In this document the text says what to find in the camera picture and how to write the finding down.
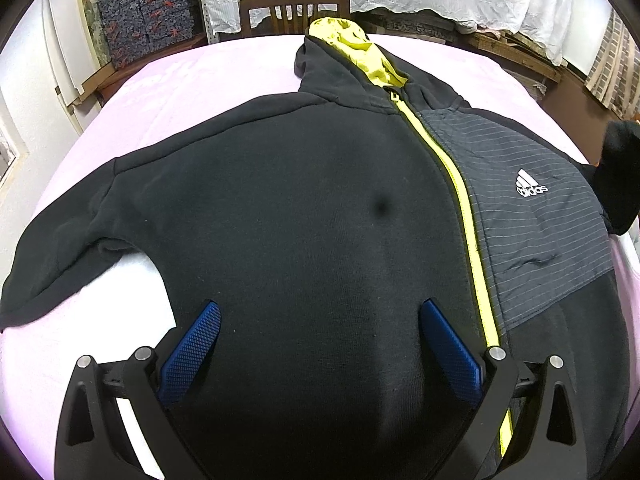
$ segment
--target patterned curtain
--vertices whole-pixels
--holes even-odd
[[[605,107],[628,120],[638,113],[639,80],[640,50],[618,14],[612,10],[586,87]]]

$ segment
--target blue gripper pad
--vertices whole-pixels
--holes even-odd
[[[474,408],[482,400],[482,371],[432,300],[420,309],[422,335],[444,371],[455,396]]]
[[[178,402],[187,393],[204,357],[218,338],[220,319],[220,308],[211,301],[162,365],[156,395],[163,406]]]

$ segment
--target wooden chair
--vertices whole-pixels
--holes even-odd
[[[240,35],[248,38],[252,35],[249,10],[266,9],[271,13],[272,34],[304,34],[309,24],[318,18],[318,5],[335,5],[338,18],[349,18],[351,0],[240,0]],[[309,6],[313,11],[308,13]],[[280,8],[278,18],[276,8]],[[302,14],[298,13],[298,7],[302,7]]]

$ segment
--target silver screw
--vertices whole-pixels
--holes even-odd
[[[489,355],[496,361],[502,361],[505,357],[507,357],[507,352],[505,352],[499,346],[492,346],[491,348],[489,348]]]
[[[88,365],[91,364],[91,357],[89,357],[88,355],[83,355],[81,358],[78,359],[76,364],[78,365],[79,368],[87,368]]]
[[[148,346],[141,346],[136,350],[135,356],[138,361],[145,361],[151,357],[151,348]]]
[[[564,366],[564,361],[562,361],[562,358],[558,355],[552,355],[549,358],[549,363],[551,363],[553,368],[562,368],[562,366]]]

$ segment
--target pink bed sheet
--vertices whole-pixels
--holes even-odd
[[[513,118],[574,159],[586,161],[526,90],[492,60],[409,38],[374,36],[374,41],[446,81],[472,106]],[[34,214],[115,156],[260,95],[296,91],[300,80],[293,64],[300,44],[301,36],[249,38],[151,63],[120,89],[78,139]],[[612,240],[612,254],[630,336],[640,341],[640,309],[635,308],[640,305],[640,273],[629,264],[623,238]],[[53,479],[58,416],[76,359],[87,353],[99,362],[125,359],[141,345],[154,346],[172,326],[158,271],[145,255],[133,254],[50,314],[0,336],[0,415],[45,480]],[[636,389],[639,378],[636,364]]]

